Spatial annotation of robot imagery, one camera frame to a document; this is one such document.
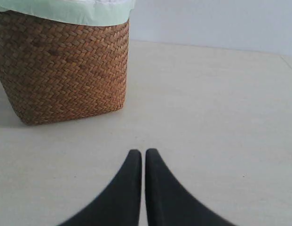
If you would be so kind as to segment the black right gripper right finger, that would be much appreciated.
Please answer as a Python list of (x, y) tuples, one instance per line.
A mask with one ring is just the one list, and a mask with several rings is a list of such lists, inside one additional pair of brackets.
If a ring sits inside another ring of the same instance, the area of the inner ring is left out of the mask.
[(145, 201), (149, 226), (232, 226), (191, 195), (158, 150), (145, 154)]

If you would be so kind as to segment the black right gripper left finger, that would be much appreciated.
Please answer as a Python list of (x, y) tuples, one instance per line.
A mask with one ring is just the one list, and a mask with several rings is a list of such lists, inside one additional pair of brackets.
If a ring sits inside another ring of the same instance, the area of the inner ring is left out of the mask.
[(130, 150), (106, 188), (62, 226), (137, 226), (142, 188), (142, 155)]

